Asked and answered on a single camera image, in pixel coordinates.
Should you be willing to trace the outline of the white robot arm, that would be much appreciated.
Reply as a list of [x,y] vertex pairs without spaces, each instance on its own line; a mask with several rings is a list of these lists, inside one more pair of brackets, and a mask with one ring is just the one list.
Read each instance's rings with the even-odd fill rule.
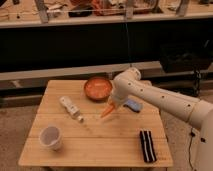
[[200,132],[194,171],[213,171],[213,103],[144,84],[140,79],[141,73],[134,67],[118,74],[109,104],[118,108],[133,95],[188,123]]

